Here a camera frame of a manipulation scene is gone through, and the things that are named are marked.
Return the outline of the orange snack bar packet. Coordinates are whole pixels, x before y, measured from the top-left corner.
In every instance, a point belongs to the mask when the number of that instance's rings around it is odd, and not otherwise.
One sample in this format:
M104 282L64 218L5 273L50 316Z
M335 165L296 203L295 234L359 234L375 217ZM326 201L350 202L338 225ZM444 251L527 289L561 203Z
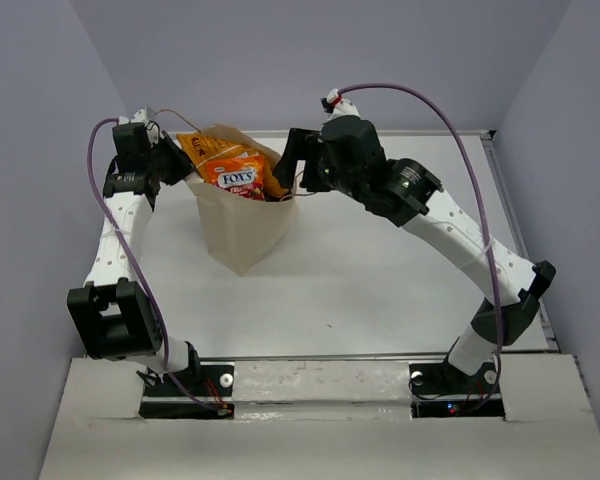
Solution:
M269 159L259 147L219 139L201 133L177 134L176 138L183 151L194 163L195 168L203 181L207 184L210 183L206 181L206 175L201 170L202 163L214 159L261 155L266 160L264 167L265 199L262 201L280 199L285 197L289 192L288 189L282 188L274 178Z

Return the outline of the orange red candy packet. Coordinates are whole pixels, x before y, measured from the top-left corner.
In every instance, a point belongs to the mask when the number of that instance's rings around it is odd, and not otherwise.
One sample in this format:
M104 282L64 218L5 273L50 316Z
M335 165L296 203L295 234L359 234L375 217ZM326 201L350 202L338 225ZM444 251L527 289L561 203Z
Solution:
M208 160L201 164L206 181L231 194L262 201L265 199L264 167L261 155Z

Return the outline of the beige paper bag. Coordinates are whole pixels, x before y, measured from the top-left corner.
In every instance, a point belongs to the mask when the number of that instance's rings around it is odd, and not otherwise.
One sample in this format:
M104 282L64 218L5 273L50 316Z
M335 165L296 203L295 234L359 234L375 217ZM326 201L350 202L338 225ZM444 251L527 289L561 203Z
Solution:
M177 134L190 133L259 147L269 159L272 172L280 160L277 152L231 126L193 127L190 132ZM205 183L198 171L186 184L196 198L209 255L238 275L265 258L287 233L295 219L296 199L301 196L293 186L283 198L251 200Z

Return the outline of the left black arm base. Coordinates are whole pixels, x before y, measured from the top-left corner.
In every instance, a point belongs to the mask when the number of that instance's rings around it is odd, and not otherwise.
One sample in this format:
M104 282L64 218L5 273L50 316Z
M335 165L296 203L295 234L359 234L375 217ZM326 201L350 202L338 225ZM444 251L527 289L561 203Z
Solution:
M167 375L146 368L136 375L143 384L139 415L160 420L230 420L234 418L234 362L202 362L197 380L178 372L178 387Z

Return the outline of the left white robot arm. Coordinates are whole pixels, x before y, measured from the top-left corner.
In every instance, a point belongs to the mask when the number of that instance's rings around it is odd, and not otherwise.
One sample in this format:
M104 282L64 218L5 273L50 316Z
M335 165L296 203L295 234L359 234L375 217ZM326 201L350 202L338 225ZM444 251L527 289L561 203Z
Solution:
M115 155L104 182L87 169L104 215L102 231L92 267L84 284L69 290L67 307L90 358L143 365L189 395L201 383L198 353L168 334L139 256L161 187L184 180L194 166L145 113L107 122Z

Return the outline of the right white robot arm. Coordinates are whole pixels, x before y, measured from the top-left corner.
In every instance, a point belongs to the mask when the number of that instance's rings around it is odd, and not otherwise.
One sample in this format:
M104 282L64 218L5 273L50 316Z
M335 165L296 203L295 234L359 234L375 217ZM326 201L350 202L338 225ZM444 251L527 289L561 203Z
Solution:
M510 251L462 212L441 180L414 159L389 159L375 126L356 115L327 121L320 130L292 128L273 170L309 193L339 191L427 243L458 268L484 299L446 355L438 379L450 391L471 386L482 366L515 343L535 319L556 269Z

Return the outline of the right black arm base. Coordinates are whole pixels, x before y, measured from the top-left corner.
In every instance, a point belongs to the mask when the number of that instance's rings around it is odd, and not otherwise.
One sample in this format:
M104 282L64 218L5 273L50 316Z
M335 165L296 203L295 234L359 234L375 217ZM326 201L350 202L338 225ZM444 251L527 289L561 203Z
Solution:
M493 391L493 361L484 363L472 376L456 372L444 362L416 362L409 365L409 375L414 419L505 417L501 390Z

